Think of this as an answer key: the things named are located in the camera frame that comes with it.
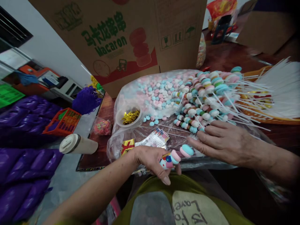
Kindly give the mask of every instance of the cardboard box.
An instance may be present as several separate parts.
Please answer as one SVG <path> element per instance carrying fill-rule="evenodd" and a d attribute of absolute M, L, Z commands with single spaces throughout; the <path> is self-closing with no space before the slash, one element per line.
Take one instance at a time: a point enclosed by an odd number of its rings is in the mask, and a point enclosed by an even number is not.
<path fill-rule="evenodd" d="M 29 1 L 113 98 L 138 77 L 196 67 L 206 0 Z"/>

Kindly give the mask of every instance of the small packet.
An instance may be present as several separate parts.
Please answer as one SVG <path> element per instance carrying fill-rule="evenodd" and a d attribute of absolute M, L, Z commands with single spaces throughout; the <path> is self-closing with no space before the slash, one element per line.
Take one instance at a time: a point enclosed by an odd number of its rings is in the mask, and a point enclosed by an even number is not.
<path fill-rule="evenodd" d="M 98 135 L 110 135 L 112 132 L 112 125 L 109 120 L 96 117 L 93 124 L 93 132 Z"/>
<path fill-rule="evenodd" d="M 129 150 L 133 149 L 134 139 L 123 141 L 121 155 L 125 155 Z"/>

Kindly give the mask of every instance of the right hand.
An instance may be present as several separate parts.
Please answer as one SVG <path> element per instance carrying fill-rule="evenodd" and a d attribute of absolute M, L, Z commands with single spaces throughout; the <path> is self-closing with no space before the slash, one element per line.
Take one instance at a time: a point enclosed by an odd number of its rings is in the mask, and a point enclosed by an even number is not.
<path fill-rule="evenodd" d="M 205 132 L 197 133 L 199 140 L 187 138 L 188 143 L 204 155 L 240 167 L 258 169 L 268 166 L 263 162 L 268 159 L 268 151 L 260 146 L 263 142 L 246 130 L 216 120 L 205 128 Z"/>

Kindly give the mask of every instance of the left hand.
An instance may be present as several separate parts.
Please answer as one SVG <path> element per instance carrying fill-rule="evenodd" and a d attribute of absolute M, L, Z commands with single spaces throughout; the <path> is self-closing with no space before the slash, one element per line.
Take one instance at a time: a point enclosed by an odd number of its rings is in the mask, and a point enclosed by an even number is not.
<path fill-rule="evenodd" d="M 163 148 L 149 147 L 149 146 L 137 146 L 134 149 L 135 162 L 140 165 L 145 165 L 148 170 L 154 173 L 165 185 L 170 185 L 171 181 L 169 174 L 171 169 L 164 170 L 159 164 L 162 156 L 170 152 Z M 180 165 L 177 164 L 175 167 L 176 173 L 181 175 Z"/>

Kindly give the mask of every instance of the candy wrapper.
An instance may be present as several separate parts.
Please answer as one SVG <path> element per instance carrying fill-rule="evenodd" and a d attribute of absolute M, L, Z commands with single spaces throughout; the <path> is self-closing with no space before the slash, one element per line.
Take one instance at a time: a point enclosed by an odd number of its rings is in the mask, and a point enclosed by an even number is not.
<path fill-rule="evenodd" d="M 205 58 L 206 58 L 206 43 L 204 39 L 204 34 L 202 33 L 199 49 L 198 49 L 196 68 L 200 68 L 203 65 Z"/>
<path fill-rule="evenodd" d="M 98 135 L 110 135 L 112 131 L 112 125 L 109 120 L 96 117 L 93 124 L 93 132 Z"/>
<path fill-rule="evenodd" d="M 134 139 L 123 141 L 121 155 L 134 148 Z"/>

